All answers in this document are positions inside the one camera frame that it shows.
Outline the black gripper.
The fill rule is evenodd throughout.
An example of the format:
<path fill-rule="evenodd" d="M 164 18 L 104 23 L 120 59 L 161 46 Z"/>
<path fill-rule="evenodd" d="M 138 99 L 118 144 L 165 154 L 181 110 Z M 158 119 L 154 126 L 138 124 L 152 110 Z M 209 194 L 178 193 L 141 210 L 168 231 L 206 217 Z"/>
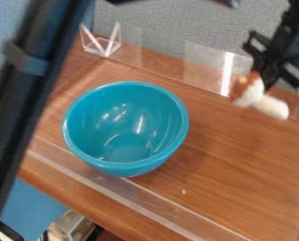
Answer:
<path fill-rule="evenodd" d="M 252 30 L 243 49 L 253 58 L 251 70 L 261 75 L 265 89 L 280 79 L 299 88 L 299 13 L 283 14 L 271 38 Z"/>

